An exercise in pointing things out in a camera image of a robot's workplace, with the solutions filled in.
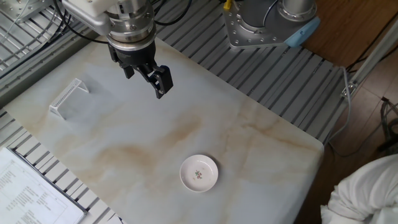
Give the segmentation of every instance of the white marble surface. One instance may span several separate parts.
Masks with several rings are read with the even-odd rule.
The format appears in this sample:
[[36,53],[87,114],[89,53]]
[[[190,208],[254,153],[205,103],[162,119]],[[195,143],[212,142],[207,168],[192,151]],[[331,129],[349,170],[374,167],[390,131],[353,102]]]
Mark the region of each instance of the white marble surface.
[[[90,44],[5,109],[127,223],[292,223],[322,144],[156,40],[174,87],[161,99],[127,80],[106,45]],[[49,104],[74,79],[64,121]],[[186,189],[182,162],[212,157],[220,174],[205,193]]]

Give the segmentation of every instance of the brown stain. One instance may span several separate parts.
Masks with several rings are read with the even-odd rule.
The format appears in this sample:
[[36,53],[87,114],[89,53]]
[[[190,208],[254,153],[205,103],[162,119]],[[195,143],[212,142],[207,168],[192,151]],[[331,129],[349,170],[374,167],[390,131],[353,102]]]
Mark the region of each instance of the brown stain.
[[201,118],[196,115],[188,115],[188,113],[185,113],[174,122],[176,125],[173,130],[167,133],[158,142],[158,145],[163,148],[173,148],[176,144],[186,140],[201,127]]
[[154,169],[156,159],[141,146],[112,146],[102,150],[93,163],[118,169],[138,168],[148,173]]
[[260,127],[257,124],[247,124],[243,128],[251,128],[253,130],[256,130],[257,132],[261,133],[262,135],[269,136],[270,138],[273,138],[275,140],[278,140],[281,143],[293,146],[293,149],[306,149],[306,150],[311,150],[311,151],[316,151],[318,152],[319,149],[317,149],[315,146],[309,145],[309,144],[299,144],[297,143],[297,138],[294,138],[294,136],[283,136],[280,135],[281,133],[278,131],[274,131],[274,127],[277,126],[279,123],[283,122],[281,119],[278,119],[272,126],[269,127]]
[[76,170],[78,176],[89,188],[108,204],[129,192],[137,183],[132,175],[151,180],[157,159],[141,146],[113,146],[103,149],[87,166]]

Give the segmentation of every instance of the metal frame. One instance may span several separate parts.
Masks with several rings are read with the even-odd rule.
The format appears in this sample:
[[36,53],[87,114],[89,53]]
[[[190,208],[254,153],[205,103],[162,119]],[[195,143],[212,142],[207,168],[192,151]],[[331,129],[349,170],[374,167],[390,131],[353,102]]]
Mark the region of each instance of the metal frame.
[[362,64],[361,68],[355,73],[350,83],[361,83],[371,70],[379,63],[380,59],[388,52],[389,49],[398,41],[398,20],[389,29],[380,43],[368,56],[368,59]]

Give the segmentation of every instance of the small white plate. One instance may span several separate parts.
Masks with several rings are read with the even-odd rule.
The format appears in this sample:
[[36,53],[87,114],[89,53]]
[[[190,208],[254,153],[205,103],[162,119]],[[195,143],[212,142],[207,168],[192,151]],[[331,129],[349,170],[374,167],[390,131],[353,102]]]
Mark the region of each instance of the small white plate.
[[207,156],[191,156],[182,163],[180,178],[184,186],[191,191],[205,192],[217,182],[217,165]]

